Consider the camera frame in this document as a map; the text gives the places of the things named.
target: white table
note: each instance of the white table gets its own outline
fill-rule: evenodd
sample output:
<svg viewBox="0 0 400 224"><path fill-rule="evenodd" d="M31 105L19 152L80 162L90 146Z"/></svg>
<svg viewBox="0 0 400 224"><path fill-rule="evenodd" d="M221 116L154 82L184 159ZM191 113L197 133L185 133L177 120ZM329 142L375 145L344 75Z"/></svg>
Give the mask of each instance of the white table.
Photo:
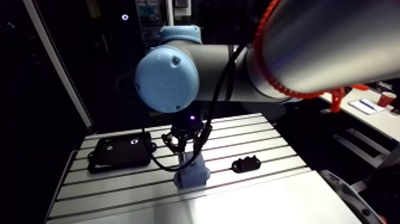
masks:
<svg viewBox="0 0 400 224"><path fill-rule="evenodd" d="M332 96L329 93L323 94L320 98L324 99L327 102L332 102ZM382 135L387 136L389 139L393 139L396 142L400 142L400 116L395 116L390 113L390 110L393 109L392 106L388 105L384 111L367 115L348 104L348 102L356 101L358 99L369 99L371 102L377 103L379 98L380 94L372 90L361 91L353 89L343 98L340 106L344 112L377 130ZM357 138L363 140L364 142L368 143L373 148L381 152L382 155L372 158L367 153L362 151L362 149L359 149L351 142L345 139L341 139L338 141L344 144L346 147L348 147L350 150L359 155L375 168L381 169L384 167L390 167L400 162L400 145L398 145L390 152L374 142L373 139L369 139L368 137L363 135L361 132L351 132L354 133Z"/></svg>
<svg viewBox="0 0 400 224"><path fill-rule="evenodd" d="M328 102L332 102L332 96L329 93L323 94L321 98ZM377 103L379 98L380 94L372 90L361 91L353 89L343 98L340 106L346 113L369 125L387 137L400 142L400 116L394 116L390 113L390 110L393 109L392 106L387 106L382 112L367 115L348 104L348 102L356 101L358 99L369 99L371 102Z"/></svg>
<svg viewBox="0 0 400 224"><path fill-rule="evenodd" d="M89 174L86 156L99 138L140 130L87 136L65 170L47 224L360 223L261 114L214 119L213 127L202 151L211 177L205 186L187 190L177 189L173 173L153 162ZM154 155L166 166L177 164L160 139L169 128L147 129L158 145ZM254 154L260 169L229 170L234 160Z"/></svg>

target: black cable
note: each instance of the black cable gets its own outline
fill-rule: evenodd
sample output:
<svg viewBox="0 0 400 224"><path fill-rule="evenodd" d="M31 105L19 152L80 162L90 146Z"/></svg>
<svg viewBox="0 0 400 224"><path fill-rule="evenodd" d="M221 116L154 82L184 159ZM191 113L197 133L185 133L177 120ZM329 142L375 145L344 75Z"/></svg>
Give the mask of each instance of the black cable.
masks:
<svg viewBox="0 0 400 224"><path fill-rule="evenodd" d="M235 53L229 58L228 63L226 64L224 70L221 73L220 78L218 79L217 85L215 86L214 95L212 96L210 108L208 109L208 118L205 124L205 129L210 128L211 120L213 119L213 113L215 109L216 102L218 100L218 96L220 95L220 91L222 88L222 84L224 83L225 77L228 75L228 71L230 66L235 63L236 59L238 58L239 54L243 51L243 49L247 46L247 43L241 44L236 49Z"/></svg>
<svg viewBox="0 0 400 224"><path fill-rule="evenodd" d="M119 87L120 81L121 81L125 76L127 76L128 74L133 73L133 72L134 72L134 70L131 70L131 71L128 71L127 73L122 74L122 75L114 82L114 89L115 89L120 95L125 96L125 97L137 97L137 96L138 96L137 94L136 94L136 95L124 94L124 93L120 90L120 87Z"/></svg>
<svg viewBox="0 0 400 224"><path fill-rule="evenodd" d="M201 132L201 137L200 137L200 145L197 145L195 142L197 142L197 139L194 139L193 141L193 156L192 158L190 158L184 165L181 166L170 166L170 167L165 167L163 166L153 155L152 151L148 149L147 144L145 144L145 149L147 151L147 153L149 154L150 158L154 161L154 163L160 167L161 169L168 171L168 172L177 172L179 170L183 170L184 168L190 166L197 158L197 156L199 156L200 152L201 152L201 148L204 144L204 142L207 140L207 136L204 136L205 133L208 132L209 129L211 129L211 120L213 119L213 114L214 114L214 109L215 109L215 104L218 100L218 96L221 92L221 88L222 88L222 84L224 83L224 79L228 74L228 71L230 70L230 67L235 64L236 59L238 58L239 54L243 51L243 49L247 46L247 43L245 44L241 44L238 46L238 48L236 49L235 53L233 53L233 55L229 58L228 63L225 65L224 70L222 71L217 85L215 86L215 90L214 90L214 95L212 96L212 101L210 104L210 109L208 110L208 119L207 122L204 126L203 131ZM147 124L147 119L149 116L146 116L146 118L144 119L144 124L142 126L142 134L145 133L145 127Z"/></svg>
<svg viewBox="0 0 400 224"><path fill-rule="evenodd" d="M234 53L234 46L233 45L228 45L228 55L229 58L232 57L232 54ZM227 75L227 82L226 82L226 93L225 93L225 101L230 101L233 93L233 85L235 84L235 76L236 76L236 65L232 64L232 66L229 67L229 72Z"/></svg>
<svg viewBox="0 0 400 224"><path fill-rule="evenodd" d="M143 124L143 126L142 126L142 135L144 135L144 133L145 133L145 127L146 127L146 124L147 124L147 119L148 119L148 117L149 117L149 116L146 116L146 117L145 117L144 124ZM175 166L169 166L169 167L162 165L162 164L154 157L152 151L148 148L148 146L147 146L146 143L145 143L145 150L146 150L146 152L148 153L148 155L150 156L151 160L153 160L154 163L155 163L159 168L161 168L161 169L163 169L163 170L165 170L165 171L168 171L168 172L178 172L179 170L183 170L184 168L187 168L188 166L190 166L190 165L196 160L197 156L199 156L199 154L200 154L201 148L198 149L198 148L196 147L196 144L193 143L193 156L192 156L192 158L190 158L184 165L181 165L181 166L175 165Z"/></svg>

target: gray plastic part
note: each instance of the gray plastic part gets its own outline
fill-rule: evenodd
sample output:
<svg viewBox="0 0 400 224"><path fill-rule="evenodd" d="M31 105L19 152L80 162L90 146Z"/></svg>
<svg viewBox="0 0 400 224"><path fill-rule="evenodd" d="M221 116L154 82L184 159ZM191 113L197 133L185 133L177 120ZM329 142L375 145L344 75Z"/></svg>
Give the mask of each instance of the gray plastic part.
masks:
<svg viewBox="0 0 400 224"><path fill-rule="evenodd" d="M185 164L192 156L193 153L185 153L185 160L179 161L180 165ZM203 186L210 178L210 174L210 170L205 166L203 156L200 153L192 165L175 173L174 183L181 189Z"/></svg>
<svg viewBox="0 0 400 224"><path fill-rule="evenodd" d="M166 45L180 49L195 63L199 78L200 89L196 100L210 101L213 98L215 86L229 60L228 45L198 45L189 41L170 41ZM246 69L245 48L236 59L236 75L230 101L241 102L283 102L288 98L271 98L256 90L251 83ZM227 79L225 79L218 100L224 101L226 96Z"/></svg>
<svg viewBox="0 0 400 224"><path fill-rule="evenodd" d="M328 170L320 175L364 224L385 224L379 215L355 192L351 186Z"/></svg>

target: robotic arm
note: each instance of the robotic arm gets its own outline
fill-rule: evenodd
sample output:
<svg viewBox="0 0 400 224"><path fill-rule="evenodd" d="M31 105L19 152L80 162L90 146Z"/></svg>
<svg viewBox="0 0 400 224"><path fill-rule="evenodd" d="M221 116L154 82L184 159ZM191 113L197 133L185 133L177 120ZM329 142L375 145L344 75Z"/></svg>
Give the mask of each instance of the robotic arm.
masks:
<svg viewBox="0 0 400 224"><path fill-rule="evenodd" d="M178 186L198 186L209 176L200 150L211 119L204 125L200 114L185 108L194 100L214 101L223 71L227 79L217 86L216 100L277 103L400 75L399 0L279 2L267 8L253 46L203 45L197 26L163 27L161 45L137 66L140 97L154 110L171 113L173 127L162 138L181 166L162 167L150 156L163 169L179 171ZM193 154L185 153L189 139Z"/></svg>

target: cable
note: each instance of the cable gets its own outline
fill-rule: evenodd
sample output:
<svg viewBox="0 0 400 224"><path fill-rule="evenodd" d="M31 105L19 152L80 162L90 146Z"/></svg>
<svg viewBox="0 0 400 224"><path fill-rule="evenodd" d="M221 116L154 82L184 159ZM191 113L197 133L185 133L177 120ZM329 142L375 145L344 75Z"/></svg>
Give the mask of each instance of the cable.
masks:
<svg viewBox="0 0 400 224"><path fill-rule="evenodd" d="M212 96L212 100L211 100L211 104L210 104L210 108L208 109L208 118L207 118L207 122L205 124L205 129L206 128L210 128L211 126L211 120L213 119L213 113L214 113L214 109L215 109L215 104L218 100L218 96L220 95L220 91L222 88L222 84L224 83L224 79L225 77L228 75L228 71L230 66L232 66L232 64L235 63L235 60L238 58L239 54L243 51L243 49L247 46L247 43L241 44L238 46L238 48L236 49L236 51L233 53L233 55L229 58L228 63L226 64L224 70L222 71L217 85L215 86L215 90L214 90L214 95Z"/></svg>
<svg viewBox="0 0 400 224"><path fill-rule="evenodd" d="M146 127L148 118L149 118L149 116L146 116L145 119L144 119L144 123L143 123L143 126L142 126L142 134L143 134L143 135L144 135L144 133L145 133L145 127ZM154 157L152 151L149 150L149 148L148 148L148 146L147 146L146 143L145 143L145 150L146 150L146 152L148 153L148 155L150 156L151 160L153 160L154 163L155 163L159 168L161 168L161 169L163 169L163 170L165 170L165 171L168 171L168 172L178 172L179 170L183 170L184 168L187 168L188 166L190 166L190 165L196 160L197 156L199 156L199 154L200 154L201 148L200 148L200 149L199 149L199 148L196 148L196 144L193 143L193 156L192 156L192 158L190 158L184 165L181 165L181 166L176 165L176 166L169 166L169 167L166 167L166 166L162 165L162 164Z"/></svg>
<svg viewBox="0 0 400 224"><path fill-rule="evenodd" d="M124 93L120 90L120 88L118 87L120 81L121 81L125 76L127 76L128 74L133 73L133 72L134 72L134 70L128 71L127 73L122 74L122 75L115 81L115 83L114 83L114 89L115 89L120 95L125 96L125 97L137 97L137 96L138 96L137 94L136 94L136 95L124 94Z"/></svg>

